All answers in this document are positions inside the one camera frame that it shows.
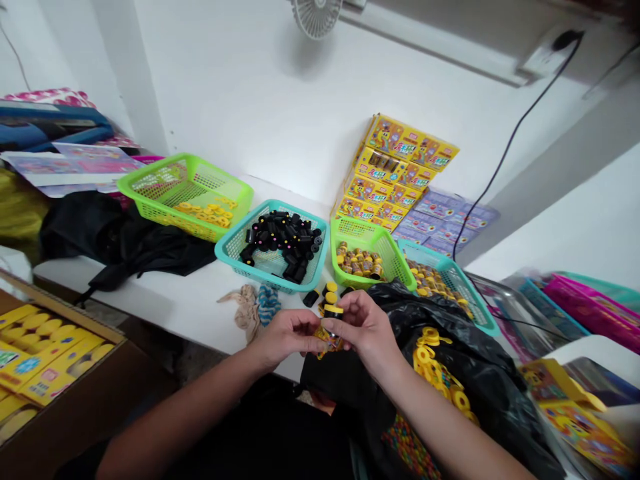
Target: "hand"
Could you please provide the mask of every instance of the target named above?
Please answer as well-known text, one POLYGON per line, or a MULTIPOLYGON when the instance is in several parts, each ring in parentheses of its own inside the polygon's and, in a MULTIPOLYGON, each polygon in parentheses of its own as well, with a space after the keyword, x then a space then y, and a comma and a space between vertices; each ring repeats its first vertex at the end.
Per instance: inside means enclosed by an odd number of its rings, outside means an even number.
POLYGON ((406 365, 389 317, 364 290, 350 292, 340 300, 342 320, 322 319, 328 331, 342 337, 345 350, 354 347, 371 376, 381 382, 385 374, 393 374, 396 365, 406 365))
POLYGON ((313 336, 319 325, 320 318, 311 310, 280 310, 248 349, 256 354, 267 372, 272 372, 294 352, 304 356, 307 352, 326 351, 326 342, 313 336))

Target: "power outlet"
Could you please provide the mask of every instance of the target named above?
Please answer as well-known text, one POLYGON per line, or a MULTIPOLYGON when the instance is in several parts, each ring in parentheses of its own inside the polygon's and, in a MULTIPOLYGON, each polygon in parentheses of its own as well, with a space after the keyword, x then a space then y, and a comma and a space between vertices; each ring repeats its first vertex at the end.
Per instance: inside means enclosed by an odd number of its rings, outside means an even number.
POLYGON ((553 51, 551 48, 556 38, 567 30, 571 30, 571 28, 566 25, 558 25, 544 34, 526 60, 518 67, 518 70, 536 79, 553 75, 569 58, 573 48, 573 44, 560 51, 553 51))

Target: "plastic basket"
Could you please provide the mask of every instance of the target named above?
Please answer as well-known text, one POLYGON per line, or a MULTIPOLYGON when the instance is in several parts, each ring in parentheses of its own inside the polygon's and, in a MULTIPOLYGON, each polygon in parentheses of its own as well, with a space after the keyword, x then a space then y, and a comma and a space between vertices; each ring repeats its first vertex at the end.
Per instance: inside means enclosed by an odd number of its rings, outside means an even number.
POLYGON ((526 278, 520 292, 570 341, 591 333, 551 300, 530 278, 526 278))
POLYGON ((313 290, 320 281, 320 275, 322 274, 322 268, 327 255, 327 248, 329 248, 327 230, 328 225, 326 221, 304 210, 300 210, 280 200, 266 200, 248 214, 242 222, 229 230, 229 233, 216 244, 215 255, 218 257, 218 260, 228 263, 233 268, 233 271, 239 275, 264 283, 284 293, 308 292, 313 290), (313 260, 309 262, 307 274, 300 285, 276 276, 282 275, 287 268, 287 263, 282 257, 280 250, 266 252, 256 250, 253 254, 254 267, 250 267, 239 260, 240 252, 247 246, 247 242, 245 241, 247 230, 251 228, 252 224, 258 222, 258 217, 267 215, 272 210, 287 211, 291 214, 297 213, 302 220, 311 221, 312 229, 318 228, 322 231, 321 236, 323 242, 320 251, 316 253, 313 260))
POLYGON ((179 153, 158 160, 118 180, 122 194, 134 200, 140 215, 162 225, 176 225, 195 237, 216 242, 249 211, 253 189, 202 158, 179 153), (238 204, 234 209, 216 198, 238 204), (212 225, 173 207, 189 202, 206 208, 217 204, 233 214, 229 229, 212 225))
POLYGON ((342 241, 347 242, 350 250, 361 248, 376 252, 382 258, 382 268, 387 281, 399 278, 410 291, 416 289, 415 278, 398 246, 391 238, 391 234, 378 225, 349 217, 340 217, 331 221, 331 263, 335 280, 340 285, 353 287, 356 290, 367 290, 370 286, 380 283, 380 280, 345 273, 338 266, 336 250, 342 241))
POLYGON ((580 282, 554 275, 544 293, 586 327, 640 353, 640 317, 580 282))
POLYGON ((578 273, 558 271, 555 272, 558 275, 562 275, 570 280, 584 283, 586 286, 598 290, 598 292, 606 295, 610 299, 624 305, 629 310, 633 310, 636 313, 640 313, 640 293, 630 288, 623 287, 622 285, 616 285, 615 283, 606 282, 604 280, 598 280, 588 277, 586 275, 580 275, 578 273))
POLYGON ((469 302, 469 308, 473 313, 473 322, 476 327, 491 337, 500 336, 500 328, 489 312, 485 302, 482 300, 478 290, 475 289, 471 280, 469 280, 462 269, 458 267, 456 262, 441 253, 421 245, 416 245, 406 239, 398 240, 398 245, 409 260, 438 270, 446 286, 452 291, 458 292, 469 302))

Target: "blue fabric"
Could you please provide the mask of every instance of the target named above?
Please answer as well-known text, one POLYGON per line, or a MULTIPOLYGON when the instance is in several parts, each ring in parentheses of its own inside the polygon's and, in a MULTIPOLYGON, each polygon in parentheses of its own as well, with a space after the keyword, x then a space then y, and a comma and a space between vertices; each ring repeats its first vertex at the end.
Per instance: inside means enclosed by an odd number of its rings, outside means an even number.
POLYGON ((266 285, 260 285, 258 298, 255 302, 258 304, 258 318, 260 318, 263 327, 270 324, 273 316, 282 308, 277 290, 266 285))

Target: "black plastic bag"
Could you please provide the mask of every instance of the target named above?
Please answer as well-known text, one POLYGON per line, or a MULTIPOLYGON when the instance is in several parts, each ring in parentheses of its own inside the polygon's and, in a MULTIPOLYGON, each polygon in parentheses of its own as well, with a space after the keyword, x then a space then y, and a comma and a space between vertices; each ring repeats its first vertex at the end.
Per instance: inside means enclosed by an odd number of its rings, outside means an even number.
POLYGON ((215 260, 215 244, 172 225, 140 216, 135 205, 97 191, 70 193, 56 201, 40 228, 43 259, 86 255, 105 264, 76 303, 95 290, 116 290, 129 276, 162 271, 186 276, 215 260))
MULTIPOLYGON (((456 304, 416 297, 398 280, 374 285, 369 294, 389 315, 396 342, 410 364, 423 327, 437 328, 440 336, 453 340, 452 345, 434 348, 436 360, 464 385, 484 432, 537 478, 564 478, 544 440, 535 406, 525 395, 526 384, 498 342, 470 323, 456 304)), ((308 355, 301 381, 338 403, 334 415, 345 418, 350 434, 375 465, 375 476, 414 478, 380 440, 392 425, 396 408, 354 352, 328 354, 322 361, 308 355)))

